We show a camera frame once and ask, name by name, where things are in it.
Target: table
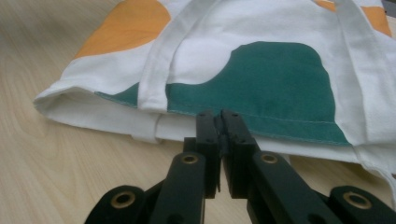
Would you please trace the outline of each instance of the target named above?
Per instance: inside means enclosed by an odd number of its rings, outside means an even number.
[[[0,223],[83,223],[108,190],[148,189],[165,178],[182,143],[159,145],[128,135],[51,121],[33,107],[119,0],[0,1]],[[389,18],[393,31],[396,20]],[[387,183],[358,164],[291,157],[315,190],[369,190],[390,204]],[[205,223],[249,223],[245,200],[206,200]]]

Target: light wood surface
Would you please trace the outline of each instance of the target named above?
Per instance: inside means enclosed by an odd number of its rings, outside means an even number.
[[[83,223],[119,185],[148,189],[165,178],[179,142],[153,145],[128,135],[45,119],[37,94],[59,79],[79,47],[119,0],[0,1],[0,223]],[[391,20],[393,29],[396,21]],[[340,185],[367,189],[390,204],[385,181],[357,164],[292,157],[324,194]],[[246,201],[223,192],[206,200],[205,223],[249,223]]]

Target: orange patch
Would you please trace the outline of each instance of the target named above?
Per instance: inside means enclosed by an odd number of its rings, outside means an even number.
[[[170,20],[156,0],[126,0],[114,7],[75,58],[142,46],[154,40]]]
[[[330,11],[335,12],[336,7],[334,2],[327,0],[316,0],[315,1],[319,6],[329,9]],[[371,23],[374,29],[377,31],[391,36],[391,32],[388,25],[387,15],[385,14],[385,10],[382,7],[361,7],[367,19]]]

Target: dark green shape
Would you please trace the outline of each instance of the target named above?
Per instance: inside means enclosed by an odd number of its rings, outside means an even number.
[[[136,106],[137,85],[113,96],[98,94]],[[329,76],[307,45],[255,42],[240,46],[211,80],[198,85],[168,84],[166,94],[170,112],[196,115],[226,108],[240,113],[253,133],[349,145],[334,122]]]

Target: folded cloth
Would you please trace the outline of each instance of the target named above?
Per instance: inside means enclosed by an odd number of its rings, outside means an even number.
[[[362,164],[396,200],[396,41],[379,0],[126,0],[35,108],[150,142],[241,114],[262,149]]]

